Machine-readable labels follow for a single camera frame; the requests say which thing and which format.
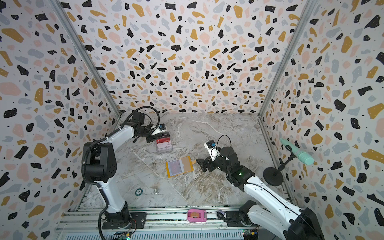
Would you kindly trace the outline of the yellow leather card holder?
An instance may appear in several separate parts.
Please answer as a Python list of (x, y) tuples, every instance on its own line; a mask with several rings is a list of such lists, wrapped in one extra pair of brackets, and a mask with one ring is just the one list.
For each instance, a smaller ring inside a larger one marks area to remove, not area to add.
[(178, 175), (192, 172), (194, 170), (190, 156), (183, 157), (177, 160), (166, 162), (166, 170), (168, 178), (173, 178)]

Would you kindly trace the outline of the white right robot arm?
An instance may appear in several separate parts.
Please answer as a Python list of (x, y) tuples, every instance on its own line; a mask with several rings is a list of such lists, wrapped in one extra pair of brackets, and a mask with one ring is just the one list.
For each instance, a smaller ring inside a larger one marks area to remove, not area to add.
[(259, 225), (282, 240), (323, 240), (320, 223), (309, 208), (301, 209), (285, 200), (243, 166), (232, 147), (218, 148), (213, 141), (204, 144), (209, 156), (197, 159), (203, 172), (220, 170), (227, 180), (256, 201), (248, 201), (240, 209), (247, 225)]

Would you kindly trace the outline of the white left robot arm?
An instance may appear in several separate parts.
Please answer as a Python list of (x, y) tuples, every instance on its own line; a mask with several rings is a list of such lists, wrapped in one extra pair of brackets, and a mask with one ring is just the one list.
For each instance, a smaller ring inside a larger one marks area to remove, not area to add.
[(120, 214), (128, 208), (113, 180), (118, 167), (115, 150), (131, 139), (146, 138), (151, 143), (167, 129), (159, 121), (155, 125), (145, 125), (146, 116), (135, 110), (110, 135), (84, 145), (81, 167), (83, 180), (99, 190), (108, 214)]

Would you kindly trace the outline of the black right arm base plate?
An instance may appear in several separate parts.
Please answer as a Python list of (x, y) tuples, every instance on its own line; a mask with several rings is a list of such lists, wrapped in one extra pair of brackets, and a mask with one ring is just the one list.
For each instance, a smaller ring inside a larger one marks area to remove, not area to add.
[(258, 227), (259, 225), (251, 222), (249, 217), (241, 211), (222, 211), (216, 212), (217, 218), (223, 220), (228, 227)]

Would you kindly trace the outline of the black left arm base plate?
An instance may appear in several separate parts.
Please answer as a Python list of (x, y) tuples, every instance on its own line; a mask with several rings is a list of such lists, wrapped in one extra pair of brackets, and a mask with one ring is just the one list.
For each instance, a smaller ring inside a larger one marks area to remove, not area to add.
[(119, 214), (109, 214), (106, 222), (102, 225), (102, 230), (122, 230), (127, 231), (143, 229), (146, 223), (147, 213), (133, 212), (128, 216)]

